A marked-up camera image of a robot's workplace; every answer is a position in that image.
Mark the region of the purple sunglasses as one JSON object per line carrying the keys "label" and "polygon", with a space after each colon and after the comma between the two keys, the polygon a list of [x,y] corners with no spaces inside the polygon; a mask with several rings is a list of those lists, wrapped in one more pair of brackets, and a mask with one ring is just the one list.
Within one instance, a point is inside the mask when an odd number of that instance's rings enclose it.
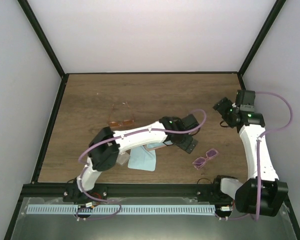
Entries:
{"label": "purple sunglasses", "polygon": [[205,164],[209,161],[214,159],[219,155],[219,152],[215,148],[209,149],[206,153],[205,156],[200,156],[196,158],[192,164],[195,169],[199,170],[205,166]]}

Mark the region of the pink glasses case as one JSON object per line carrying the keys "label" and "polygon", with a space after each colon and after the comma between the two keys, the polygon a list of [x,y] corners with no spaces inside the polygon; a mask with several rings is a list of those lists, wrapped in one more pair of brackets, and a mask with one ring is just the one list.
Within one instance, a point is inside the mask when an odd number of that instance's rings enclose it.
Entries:
{"label": "pink glasses case", "polygon": [[169,147],[169,146],[173,146],[174,144],[171,141],[167,141],[167,142],[159,142],[159,143],[150,143],[150,144],[146,144],[143,147],[148,151],[155,151],[164,147]]}

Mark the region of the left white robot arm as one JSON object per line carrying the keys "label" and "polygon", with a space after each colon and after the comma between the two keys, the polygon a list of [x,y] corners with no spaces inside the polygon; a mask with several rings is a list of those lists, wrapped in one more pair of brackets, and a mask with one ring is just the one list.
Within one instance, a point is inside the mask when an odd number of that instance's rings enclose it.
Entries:
{"label": "left white robot arm", "polygon": [[184,118],[164,116],[152,124],[130,130],[102,128],[79,156],[78,161],[84,164],[83,170],[73,183],[65,185],[63,201],[102,202],[103,199],[93,196],[92,191],[101,173],[113,168],[119,156],[137,147],[165,142],[171,142],[190,154],[198,143],[191,133],[201,126],[196,117],[189,114]]}

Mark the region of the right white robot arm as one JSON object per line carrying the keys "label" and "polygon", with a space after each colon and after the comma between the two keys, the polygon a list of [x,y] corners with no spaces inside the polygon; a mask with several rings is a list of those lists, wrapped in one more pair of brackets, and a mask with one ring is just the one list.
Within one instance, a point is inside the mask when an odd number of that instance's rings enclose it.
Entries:
{"label": "right white robot arm", "polygon": [[219,184],[212,188],[213,198],[219,202],[231,197],[238,212],[250,215],[255,221],[260,216],[274,217],[288,195],[286,182],[280,181],[269,154],[267,130],[261,113],[255,110],[258,92],[238,90],[235,102],[223,98],[213,106],[227,127],[235,128],[243,143],[247,162],[247,180],[218,176]]}

